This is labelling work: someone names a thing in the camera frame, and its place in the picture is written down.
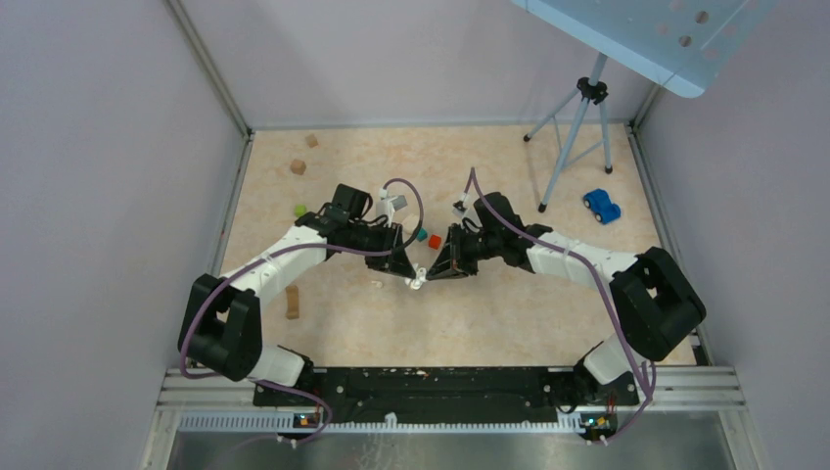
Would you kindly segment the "white earbud charging case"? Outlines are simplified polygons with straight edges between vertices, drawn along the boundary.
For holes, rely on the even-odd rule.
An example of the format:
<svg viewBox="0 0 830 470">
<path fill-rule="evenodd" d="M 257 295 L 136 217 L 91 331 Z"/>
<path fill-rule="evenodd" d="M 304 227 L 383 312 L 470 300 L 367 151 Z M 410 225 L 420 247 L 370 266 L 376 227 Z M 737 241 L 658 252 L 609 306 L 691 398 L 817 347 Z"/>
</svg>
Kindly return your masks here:
<svg viewBox="0 0 830 470">
<path fill-rule="evenodd" d="M 420 290 L 427 281 L 427 272 L 428 269 L 426 267 L 418 267 L 415 270 L 414 278 L 405 279 L 406 286 L 414 291 Z"/>
</svg>

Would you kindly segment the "beige rounded block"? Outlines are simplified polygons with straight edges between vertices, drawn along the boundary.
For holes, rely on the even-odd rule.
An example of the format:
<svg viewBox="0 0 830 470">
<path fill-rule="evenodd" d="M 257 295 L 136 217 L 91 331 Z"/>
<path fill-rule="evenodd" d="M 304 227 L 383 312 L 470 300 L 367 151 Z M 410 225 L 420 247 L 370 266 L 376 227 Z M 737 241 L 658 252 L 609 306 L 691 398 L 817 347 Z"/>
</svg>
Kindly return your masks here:
<svg viewBox="0 0 830 470">
<path fill-rule="evenodd" d="M 402 222 L 401 226 L 405 234 L 411 235 L 418 233 L 418 225 L 420 218 L 416 214 L 408 215 Z"/>
</svg>

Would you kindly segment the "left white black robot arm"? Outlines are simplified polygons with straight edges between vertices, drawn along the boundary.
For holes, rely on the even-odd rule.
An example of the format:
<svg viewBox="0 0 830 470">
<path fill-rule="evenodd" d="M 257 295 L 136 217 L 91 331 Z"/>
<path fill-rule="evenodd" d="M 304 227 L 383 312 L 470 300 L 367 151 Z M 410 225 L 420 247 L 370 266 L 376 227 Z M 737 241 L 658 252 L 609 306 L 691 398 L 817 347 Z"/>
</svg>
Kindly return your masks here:
<svg viewBox="0 0 830 470">
<path fill-rule="evenodd" d="M 180 368 L 195 361 L 207 367 L 207 377 L 267 381 L 290 404 L 308 401 L 314 389 L 306 372 L 310 360 L 281 346 L 266 346 L 261 316 L 296 279 L 338 253 L 361 256 L 368 268 L 419 289 L 426 270 L 412 264 L 405 250 L 420 229 L 407 231 L 393 220 L 406 205 L 405 197 L 391 194 L 387 186 L 372 197 L 341 184 L 331 202 L 304 213 L 247 264 L 221 276 L 200 276 L 192 285 L 178 339 Z"/>
</svg>

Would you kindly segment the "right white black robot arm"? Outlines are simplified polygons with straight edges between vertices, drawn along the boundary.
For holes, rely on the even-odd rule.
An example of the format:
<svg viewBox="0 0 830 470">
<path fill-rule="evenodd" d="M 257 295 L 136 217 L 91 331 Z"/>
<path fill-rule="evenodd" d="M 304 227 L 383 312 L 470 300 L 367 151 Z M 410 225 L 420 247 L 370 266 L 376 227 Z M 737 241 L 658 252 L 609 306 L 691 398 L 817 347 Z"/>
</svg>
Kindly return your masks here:
<svg viewBox="0 0 830 470">
<path fill-rule="evenodd" d="M 595 289 L 612 310 L 614 334 L 589 351 L 574 377 L 576 395 L 599 403 L 614 381 L 647 361 L 664 360 L 706 318 L 706 308 L 666 250 L 615 252 L 568 238 L 552 228 L 524 225 L 509 200 L 492 192 L 476 200 L 473 227 L 452 224 L 428 281 L 474 276 L 484 260 Z"/>
</svg>

